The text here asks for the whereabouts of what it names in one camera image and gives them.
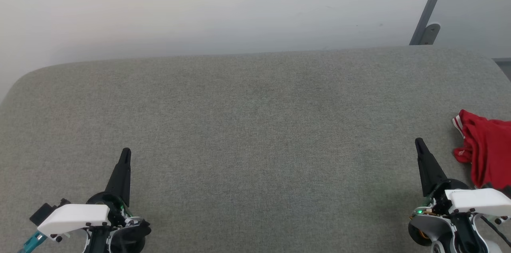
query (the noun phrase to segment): red garment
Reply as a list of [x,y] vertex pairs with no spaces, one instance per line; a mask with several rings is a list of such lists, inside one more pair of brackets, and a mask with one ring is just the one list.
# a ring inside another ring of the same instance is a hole
[[452,122],[465,139],[454,157],[472,163],[475,186],[491,182],[493,188],[503,189],[511,185],[511,121],[487,120],[462,109]]

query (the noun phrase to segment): white wall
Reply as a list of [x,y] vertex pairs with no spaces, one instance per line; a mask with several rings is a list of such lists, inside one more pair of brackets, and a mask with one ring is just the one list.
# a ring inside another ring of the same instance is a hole
[[511,0],[438,0],[429,21],[440,23],[434,44],[511,58]]
[[84,60],[406,45],[426,0],[1,0],[0,100]]

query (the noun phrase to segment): gray fabric surface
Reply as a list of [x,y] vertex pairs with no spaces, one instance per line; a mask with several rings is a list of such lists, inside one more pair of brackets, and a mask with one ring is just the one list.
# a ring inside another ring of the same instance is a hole
[[493,61],[434,46],[47,67],[0,106],[0,251],[21,247],[44,202],[102,191],[130,147],[146,253],[426,252],[407,231],[422,202],[415,137],[467,182],[451,118],[510,108]]

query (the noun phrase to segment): folded red shirt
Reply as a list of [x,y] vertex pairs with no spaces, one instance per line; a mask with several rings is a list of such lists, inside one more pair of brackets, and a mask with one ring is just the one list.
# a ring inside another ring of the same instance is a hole
[[459,162],[471,162],[471,178],[481,188],[511,185],[511,121],[487,120],[462,109],[452,120],[462,134],[463,147],[454,150]]

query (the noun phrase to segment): black cable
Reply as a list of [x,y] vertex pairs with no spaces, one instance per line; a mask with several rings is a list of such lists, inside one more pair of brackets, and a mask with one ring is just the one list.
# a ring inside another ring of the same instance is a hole
[[504,242],[506,242],[506,244],[511,247],[511,242],[506,238],[506,236],[504,234],[502,234],[502,232],[500,232],[498,229],[497,229],[497,226],[493,225],[493,223],[491,221],[489,221],[488,219],[486,219],[486,217],[484,216],[481,216],[481,219],[486,222],[486,224],[488,224],[489,227],[491,227],[491,229],[493,229],[493,231],[495,231],[499,236],[500,238],[502,238],[504,240]]

